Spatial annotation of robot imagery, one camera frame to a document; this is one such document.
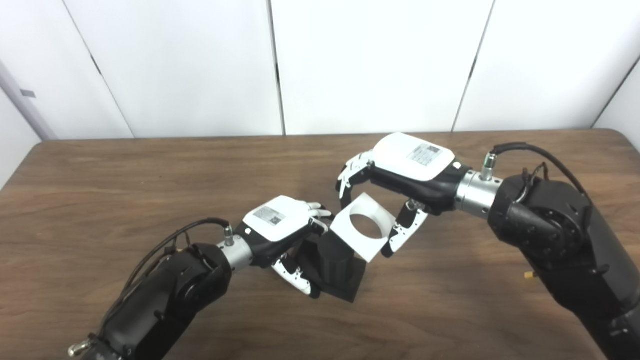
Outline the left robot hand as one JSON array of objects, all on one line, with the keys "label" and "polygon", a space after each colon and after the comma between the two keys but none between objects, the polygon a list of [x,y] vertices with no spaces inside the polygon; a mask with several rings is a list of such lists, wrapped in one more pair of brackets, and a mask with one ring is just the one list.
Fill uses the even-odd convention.
[{"label": "left robot hand", "polygon": [[248,212],[232,235],[219,246],[231,271],[249,266],[272,268],[286,282],[312,299],[320,296],[290,251],[311,235],[322,236],[334,214],[318,202],[280,195]]}]

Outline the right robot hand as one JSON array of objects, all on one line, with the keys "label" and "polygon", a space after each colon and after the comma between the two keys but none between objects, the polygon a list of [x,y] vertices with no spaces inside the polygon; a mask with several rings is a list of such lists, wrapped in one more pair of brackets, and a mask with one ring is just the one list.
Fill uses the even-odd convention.
[{"label": "right robot hand", "polygon": [[470,170],[452,150],[396,132],[347,161],[336,191],[343,208],[352,202],[352,189],[366,182],[407,197],[381,248],[390,258],[429,215],[455,211],[458,187]]}]

